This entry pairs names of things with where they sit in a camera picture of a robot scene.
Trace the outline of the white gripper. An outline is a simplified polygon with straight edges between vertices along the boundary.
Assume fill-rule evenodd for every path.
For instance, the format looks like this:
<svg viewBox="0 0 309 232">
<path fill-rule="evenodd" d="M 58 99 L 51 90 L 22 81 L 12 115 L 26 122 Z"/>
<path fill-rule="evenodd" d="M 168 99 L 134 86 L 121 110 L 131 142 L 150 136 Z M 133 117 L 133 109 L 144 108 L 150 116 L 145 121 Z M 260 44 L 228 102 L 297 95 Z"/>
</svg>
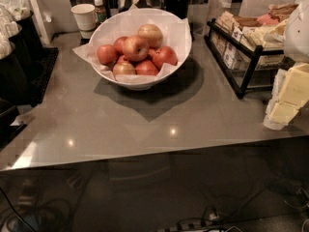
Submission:
<svg viewBox="0 0 309 232">
<path fill-rule="evenodd" d="M 302 0 L 287 21 L 284 53 L 296 63 L 287 71 L 279 69 L 274 77 L 264 126 L 275 131 L 288 125 L 309 102 L 309 0 Z"/>
</svg>

